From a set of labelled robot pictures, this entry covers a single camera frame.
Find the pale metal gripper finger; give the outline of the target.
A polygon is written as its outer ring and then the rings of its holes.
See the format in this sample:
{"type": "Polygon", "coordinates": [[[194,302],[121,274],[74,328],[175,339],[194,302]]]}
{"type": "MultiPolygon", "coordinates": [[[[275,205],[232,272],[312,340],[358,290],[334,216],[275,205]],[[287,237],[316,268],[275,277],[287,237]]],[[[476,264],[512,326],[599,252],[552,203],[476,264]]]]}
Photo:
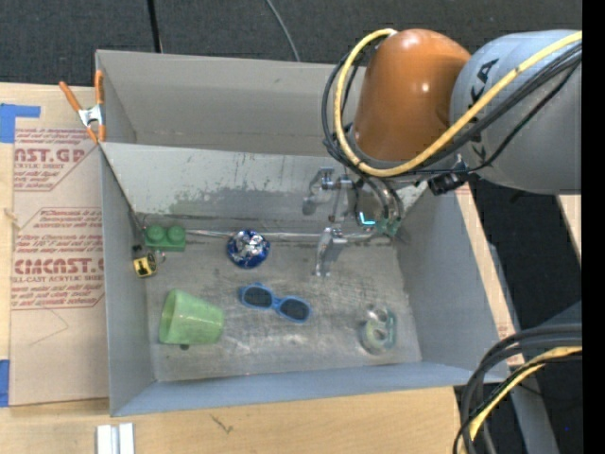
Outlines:
{"type": "Polygon", "coordinates": [[[302,213],[305,216],[315,214],[319,208],[332,210],[337,206],[336,182],[333,180],[334,169],[321,167],[308,185],[306,196],[302,200],[302,213]]]}
{"type": "Polygon", "coordinates": [[[320,234],[316,248],[315,275],[327,277],[330,275],[331,267],[337,262],[338,257],[348,239],[338,228],[327,227],[320,234]]]}

